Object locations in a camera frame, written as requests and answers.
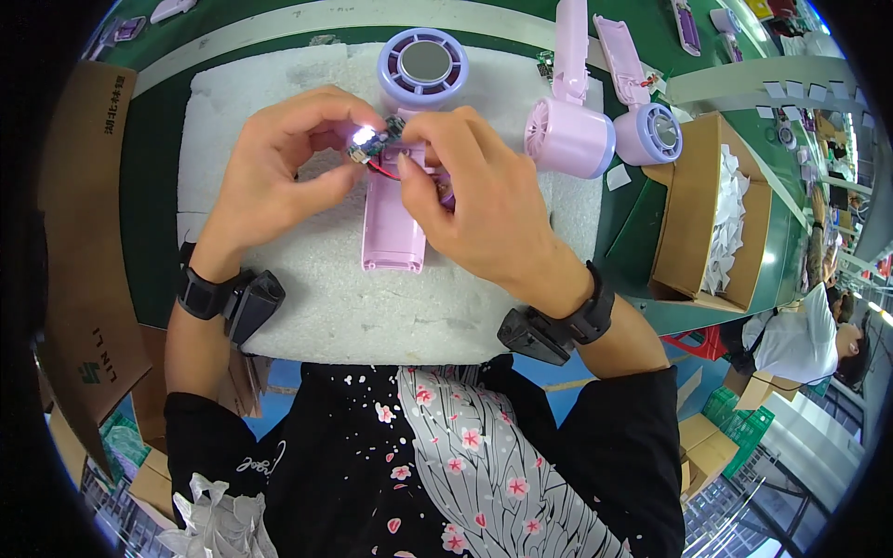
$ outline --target green crate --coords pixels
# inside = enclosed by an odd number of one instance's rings
[[[756,450],[756,446],[763,439],[769,425],[775,419],[775,414],[765,407],[756,411],[738,411],[738,415],[729,425],[729,431],[724,432],[729,439],[739,446],[738,452],[732,458],[728,466],[722,472],[723,477],[731,479],[732,475],[747,461]]]
[[[738,399],[730,389],[720,387],[710,395],[702,411],[710,422],[739,446],[735,457],[722,472],[727,479],[747,461],[775,419],[775,414],[765,407],[756,411],[735,411]]]
[[[823,379],[822,381],[820,381],[819,383],[817,383],[815,385],[811,385],[811,384],[807,385],[806,388],[808,388],[810,391],[814,391],[819,396],[825,397],[825,394],[828,393],[828,385],[830,385],[830,383],[831,383],[831,376],[829,376],[826,379]]]
[[[713,424],[723,430],[730,423],[735,414],[735,405],[738,404],[738,396],[727,387],[719,387],[707,399],[702,413]]]

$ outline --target person's right hand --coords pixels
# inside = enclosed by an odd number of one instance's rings
[[[818,184],[813,185],[813,220],[825,224],[825,213],[827,212],[825,205],[825,196],[822,193],[822,187]]]
[[[431,246],[554,318],[592,296],[586,266],[549,226],[533,161],[509,149],[474,109],[419,114],[402,139],[430,144],[453,185],[450,213],[425,171],[400,156],[404,206]]]

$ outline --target pink flower pattern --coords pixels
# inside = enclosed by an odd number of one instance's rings
[[[446,462],[446,470],[453,473],[454,475],[461,475],[462,471],[468,467],[465,464],[465,460],[462,457],[454,457]]]
[[[431,402],[433,402],[436,397],[437,396],[427,389],[419,389],[418,393],[415,394],[415,402],[419,405],[431,407]]]
[[[539,534],[539,520],[532,519],[526,520],[524,522],[524,532],[528,535],[538,535]]]
[[[478,429],[468,430],[465,427],[462,428],[462,447],[475,452],[480,449],[480,433]]]
[[[462,554],[468,548],[468,541],[462,533],[444,533],[440,536],[443,539],[444,550],[448,550],[454,554]]]
[[[438,397],[438,385],[439,384],[437,383],[437,380],[433,376],[430,377],[429,380],[431,382],[435,382],[434,388],[426,389],[425,386],[422,384],[418,384],[416,387],[415,400],[419,406],[424,405],[425,407],[431,407],[432,402],[434,402]],[[478,395],[485,396],[487,399],[490,399],[497,404],[502,403],[496,394],[491,394],[486,391],[485,392],[479,391]],[[456,392],[452,393],[450,396],[453,399],[459,400],[459,401],[462,401],[462,399],[463,399],[463,396],[460,393],[456,393]],[[452,404],[448,404],[448,406],[447,406],[447,404],[445,402],[442,407],[442,410],[446,411],[447,409],[450,409],[451,406],[452,406]],[[381,403],[376,403],[375,411],[378,414],[378,419],[380,422],[389,424],[392,420],[394,420],[396,418],[395,413],[393,411],[391,411],[390,407],[388,407],[387,405],[382,405]],[[497,411],[496,421],[502,421],[504,424],[507,424],[510,426],[513,425],[512,419],[509,417],[509,415],[506,411],[501,411],[498,409],[498,407],[495,409],[495,411]],[[433,416],[434,412],[431,411],[430,414],[431,414],[431,416],[428,418],[434,420],[435,419],[435,417]],[[458,419],[458,415],[452,414],[452,415],[447,416],[447,413],[444,412],[443,418],[447,419],[449,421],[456,421]],[[460,440],[462,442],[462,447],[464,449],[472,450],[474,452],[479,452],[480,445],[483,442],[486,441],[486,442],[490,443],[489,440],[491,437],[484,436],[480,430],[481,429],[479,429],[479,428],[471,428],[471,429],[462,428]],[[430,442],[437,443],[438,437],[435,436],[435,437],[431,438]],[[395,457],[395,453],[387,453],[385,456],[385,461],[390,463],[394,459],[394,457]],[[452,457],[452,458],[446,460],[446,467],[445,467],[446,472],[449,472],[449,473],[455,475],[456,477],[462,476],[463,471],[465,471],[468,468],[468,462],[466,461],[467,458],[468,458],[468,455],[465,455],[465,456],[457,455],[455,457]],[[544,465],[547,466],[547,463],[544,461],[543,457],[537,457],[532,468],[539,469],[539,468],[543,467]],[[390,477],[392,479],[396,479],[398,481],[403,481],[407,478],[412,477],[412,475],[413,474],[410,471],[410,467],[408,465],[400,465],[400,466],[394,467],[392,469]],[[524,498],[531,491],[531,485],[528,483],[528,481],[524,477],[509,478],[507,480],[507,483],[503,486],[506,487],[505,488],[506,495],[509,498],[514,498],[517,501],[524,500]],[[393,486],[393,489],[398,490],[398,489],[406,488],[406,487],[407,487],[406,484],[397,483]],[[599,502],[599,499],[597,496],[594,496],[593,499],[595,500],[595,502]],[[488,524],[486,516],[484,515],[483,512],[478,511],[478,513],[476,515],[474,515],[473,519],[474,519],[474,525],[472,525],[472,527],[475,527],[475,526],[480,527],[482,529],[482,531],[480,531],[480,533],[481,533],[480,536],[483,537],[484,536],[483,529],[486,529],[487,524]],[[389,520],[387,522],[388,531],[391,534],[396,534],[397,530],[400,529],[401,523],[402,523],[402,521],[400,518],[393,518],[393,519]],[[529,518],[521,524],[522,532],[528,536],[540,535],[542,532],[544,532],[543,527],[544,527],[544,524],[541,523],[541,520],[538,518],[535,518],[535,517]],[[479,536],[477,533],[479,533],[479,531],[477,531],[477,529],[473,529],[472,531],[469,532],[469,537],[471,537],[473,540],[477,540],[477,537]],[[460,525],[457,525],[454,523],[446,524],[446,526],[444,527],[444,532],[441,535],[441,539],[443,541],[444,550],[447,550],[454,554],[464,555],[465,551],[470,549],[469,540],[466,537],[464,529]],[[627,551],[630,550],[629,539],[626,539],[622,542],[622,547],[624,549],[626,549]],[[377,552],[378,552],[378,547],[374,546],[371,550],[371,553],[373,555],[375,555]],[[409,551],[406,551],[406,550],[398,551],[394,554],[394,556],[396,558],[415,558],[415,554],[413,554]]]
[[[384,422],[385,424],[390,424],[395,417],[395,414],[391,412],[390,407],[378,402],[375,404],[375,412],[379,414],[379,422]]]
[[[412,477],[412,475],[409,471],[409,465],[400,465],[391,471],[391,478],[397,480],[406,480],[406,477]]]
[[[511,498],[523,500],[528,490],[530,490],[530,485],[527,484],[527,480],[524,477],[512,477],[508,479],[508,488],[505,492]]]

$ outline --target tattooed arm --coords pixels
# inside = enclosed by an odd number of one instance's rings
[[[822,241],[824,239],[824,222],[825,222],[825,199],[822,194],[822,187],[813,186],[813,217],[814,221],[821,223],[822,227],[813,227],[812,236],[809,237],[809,246],[806,249],[806,277],[809,281],[809,289],[822,283],[827,278],[824,277],[824,269],[822,260],[824,251],[822,250]]]

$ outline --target person's left hand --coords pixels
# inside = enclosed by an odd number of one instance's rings
[[[363,99],[335,86],[306,91],[249,117],[199,236],[190,261],[193,269],[209,281],[228,279],[233,268],[238,273],[238,260],[247,248],[270,242],[341,203],[365,172],[363,165],[342,155],[341,166],[315,179],[298,182],[296,175],[315,152],[344,149],[346,140],[338,130],[357,125],[381,130],[385,121]]]

